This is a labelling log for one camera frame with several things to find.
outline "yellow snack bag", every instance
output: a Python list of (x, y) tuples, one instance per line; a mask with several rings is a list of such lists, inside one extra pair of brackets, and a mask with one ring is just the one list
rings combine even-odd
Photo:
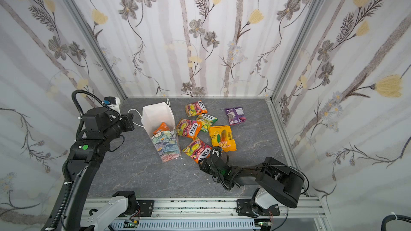
[(219, 146), (223, 151), (237, 151), (237, 145), (233, 139), (230, 126), (211, 126), (208, 128), (211, 144)]

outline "white cable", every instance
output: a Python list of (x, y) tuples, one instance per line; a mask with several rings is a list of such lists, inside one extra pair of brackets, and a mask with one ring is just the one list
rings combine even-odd
[[(140, 115), (140, 117), (143, 118), (143, 117), (141, 116), (140, 112), (139, 112), (138, 110), (136, 110), (136, 109), (130, 109), (127, 113), (129, 114), (132, 110), (135, 110), (136, 112), (138, 112), (138, 114)], [(137, 126), (140, 126), (140, 127), (144, 128), (144, 126), (141, 126), (141, 125), (135, 123), (134, 121), (133, 121), (133, 123), (134, 123), (134, 125), (137, 125)]]
[(395, 220), (398, 220), (397, 215), (392, 211), (391, 214), (393, 214), (395, 216)]

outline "bag handle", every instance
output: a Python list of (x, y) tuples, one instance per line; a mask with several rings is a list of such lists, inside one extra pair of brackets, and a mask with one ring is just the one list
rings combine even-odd
[[(130, 113), (130, 111), (132, 111), (132, 110), (135, 110), (136, 112), (138, 112), (138, 114), (140, 115), (140, 118), (143, 118), (143, 117), (141, 116), (140, 112), (139, 112), (139, 111), (137, 111), (136, 109), (130, 109), (127, 113)], [(133, 121), (133, 123), (134, 123), (134, 125), (137, 125), (137, 126), (140, 126), (140, 127), (144, 128), (144, 126), (142, 126), (142, 125), (138, 125), (138, 124), (137, 124), (137, 123), (135, 123), (134, 121)]]

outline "fox's candy bag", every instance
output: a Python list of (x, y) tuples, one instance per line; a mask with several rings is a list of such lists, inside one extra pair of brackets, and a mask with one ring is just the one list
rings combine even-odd
[(182, 151), (198, 163), (198, 161), (210, 156), (211, 146), (206, 145), (203, 141), (197, 138)]
[(177, 135), (195, 139), (201, 130), (201, 122), (181, 119), (177, 125)]
[(194, 102), (185, 106), (185, 113), (187, 116), (192, 117), (199, 114), (206, 114), (207, 109), (205, 108), (202, 101)]
[(213, 125), (218, 120), (216, 117), (208, 115), (208, 114), (200, 114), (197, 117), (197, 120), (200, 119), (200, 118), (203, 119), (204, 121), (207, 121), (211, 125)]
[(211, 144), (213, 146), (219, 146), (223, 151), (237, 151), (237, 145), (233, 139), (233, 133), (230, 126), (215, 126), (208, 128)]
[(167, 124), (166, 123), (161, 123), (161, 125), (153, 132), (153, 134), (155, 135), (155, 134), (158, 134), (158, 133), (160, 133), (161, 131), (170, 131), (170, 129), (168, 128), (168, 126), (167, 126)]

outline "candy bag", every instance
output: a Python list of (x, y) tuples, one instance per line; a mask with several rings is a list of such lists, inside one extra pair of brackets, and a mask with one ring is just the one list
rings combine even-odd
[(219, 146), (223, 151), (237, 151), (237, 145), (233, 139), (230, 126), (215, 126), (208, 128), (211, 137), (211, 144)]
[(203, 141), (197, 138), (182, 151), (198, 163), (198, 161), (210, 156), (211, 146), (206, 145)]
[(192, 117), (199, 114), (207, 113), (207, 109), (205, 108), (202, 101), (194, 102), (185, 106), (185, 113), (187, 116)]
[(243, 123), (246, 121), (242, 107), (225, 108), (224, 110), (226, 111), (226, 114), (229, 117), (230, 126)]
[(181, 119), (177, 125), (177, 134), (195, 140), (201, 130), (201, 122)]
[(208, 132), (208, 128), (211, 127), (211, 124), (201, 118), (197, 118), (197, 121), (201, 123), (201, 131)]
[(207, 122), (210, 123), (211, 125), (213, 125), (213, 124), (218, 120), (216, 117), (211, 116), (211, 115), (208, 115), (208, 114), (200, 114), (200, 115), (197, 117), (197, 120), (198, 120), (199, 118), (203, 119), (204, 121), (207, 121)]
[(170, 131), (167, 124), (165, 122), (161, 123), (161, 125), (153, 132), (153, 134), (158, 134), (161, 131)]

